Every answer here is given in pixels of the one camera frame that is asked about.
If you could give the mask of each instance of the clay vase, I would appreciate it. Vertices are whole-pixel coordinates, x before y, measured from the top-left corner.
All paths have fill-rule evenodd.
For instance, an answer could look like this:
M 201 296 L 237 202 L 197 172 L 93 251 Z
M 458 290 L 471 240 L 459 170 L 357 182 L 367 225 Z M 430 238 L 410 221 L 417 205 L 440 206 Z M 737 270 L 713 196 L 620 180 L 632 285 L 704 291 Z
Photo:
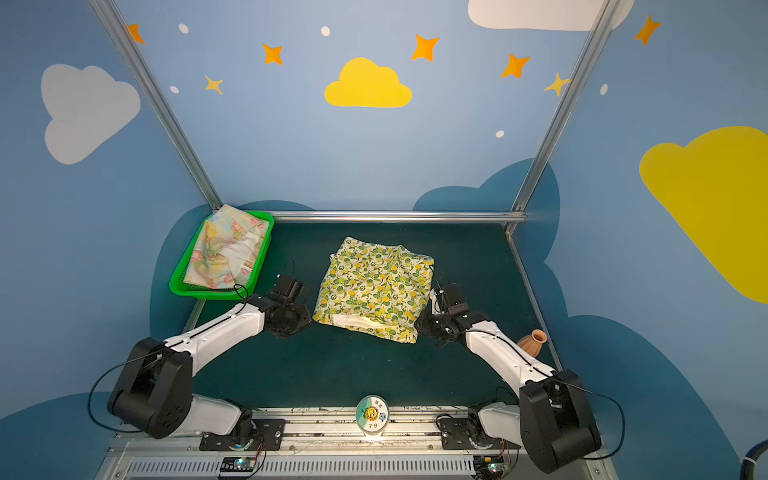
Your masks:
M 547 334 L 544 330 L 536 329 L 531 335 L 526 335 L 520 339 L 518 346 L 525 350 L 530 356 L 537 356 L 541 351 L 541 346 L 547 341 Z

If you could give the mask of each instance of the yellow cloud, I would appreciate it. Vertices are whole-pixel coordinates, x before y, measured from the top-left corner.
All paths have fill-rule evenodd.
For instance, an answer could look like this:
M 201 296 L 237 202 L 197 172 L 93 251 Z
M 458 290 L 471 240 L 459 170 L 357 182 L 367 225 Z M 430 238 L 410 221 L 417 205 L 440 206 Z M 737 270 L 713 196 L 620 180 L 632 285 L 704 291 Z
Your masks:
M 368 58 L 350 60 L 341 69 L 339 81 L 326 87 L 326 101 L 337 107 L 403 107 L 412 96 L 394 70 Z
M 707 132 L 643 156 L 645 186 L 733 288 L 768 303 L 768 134 Z

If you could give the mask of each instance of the table surface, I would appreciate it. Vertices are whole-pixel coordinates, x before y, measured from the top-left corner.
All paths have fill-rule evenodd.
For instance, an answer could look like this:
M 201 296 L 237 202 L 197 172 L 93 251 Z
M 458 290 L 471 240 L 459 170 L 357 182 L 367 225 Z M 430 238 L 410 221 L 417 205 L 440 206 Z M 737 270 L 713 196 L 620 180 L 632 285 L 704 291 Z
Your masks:
M 310 314 L 317 290 L 345 237 L 402 244 L 435 259 L 440 283 L 457 283 L 469 307 L 482 310 L 518 340 L 539 328 L 506 236 L 496 224 L 278 223 L 257 293 L 285 269 L 306 283 Z M 198 325 L 231 308 L 207 301 Z M 548 348 L 538 357 L 554 366 Z M 459 343 L 435 347 L 422 337 L 397 343 L 313 322 L 287 339 L 265 332 L 227 350 L 194 379 L 197 394 L 253 407 L 354 406 L 366 395 L 392 406 L 465 405 L 496 398 L 501 377 Z M 511 402 L 501 390 L 498 398 Z

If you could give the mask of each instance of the blue wall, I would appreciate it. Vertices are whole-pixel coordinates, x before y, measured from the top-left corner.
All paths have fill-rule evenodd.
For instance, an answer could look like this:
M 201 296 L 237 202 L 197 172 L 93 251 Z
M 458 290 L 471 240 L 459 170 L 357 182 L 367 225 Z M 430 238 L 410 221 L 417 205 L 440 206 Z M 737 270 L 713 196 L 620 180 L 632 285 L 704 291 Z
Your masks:
M 59 478 L 92 478 L 112 434 L 90 424 L 83 394 L 149 335 L 161 245 L 205 200 L 143 95 L 138 115 L 84 160 L 61 164 L 46 148 L 48 66 L 96 65 L 138 89 L 87 0 L 1 3 L 0 45 L 0 432 L 11 434 L 0 477 L 35 478 L 16 443 L 59 451 Z M 167 314 L 183 325 L 189 308 Z M 104 401 L 95 405 L 108 421 Z M 15 437 L 21 426 L 34 438 Z
M 587 36 L 483 28 L 467 0 L 118 4 L 125 21 L 139 25 L 142 52 L 232 205 L 411 210 L 436 188 L 478 188 L 535 155 L 559 99 L 545 89 L 557 72 L 568 78 Z M 417 35 L 440 38 L 433 61 L 412 60 Z M 262 44 L 282 47 L 283 64 L 265 64 Z M 510 54 L 531 58 L 520 78 L 501 77 Z M 410 103 L 329 104 L 326 86 L 357 57 L 394 69 Z M 206 76 L 222 81 L 221 94 L 206 90 Z M 505 209 L 479 200 L 461 210 L 489 207 Z
M 634 37 L 648 15 L 662 26 L 643 45 Z M 768 437 L 768 305 L 723 278 L 639 172 L 657 144 L 729 126 L 768 132 L 766 24 L 765 2 L 637 0 L 515 231 L 563 363 L 627 410 L 614 457 L 623 480 L 737 478 L 738 458 Z M 729 189 L 700 207 L 732 202 Z M 593 404 L 612 448 L 618 415 Z

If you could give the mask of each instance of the green and yellow patterned fabric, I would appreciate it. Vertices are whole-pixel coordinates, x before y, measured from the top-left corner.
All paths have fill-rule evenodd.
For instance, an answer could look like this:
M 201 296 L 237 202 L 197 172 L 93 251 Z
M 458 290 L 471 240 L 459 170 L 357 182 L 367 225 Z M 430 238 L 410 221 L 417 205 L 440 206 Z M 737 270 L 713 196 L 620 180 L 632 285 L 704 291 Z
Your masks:
M 415 343 L 413 326 L 429 298 L 432 265 L 402 245 L 347 237 L 320 285 L 314 319 L 401 343 Z

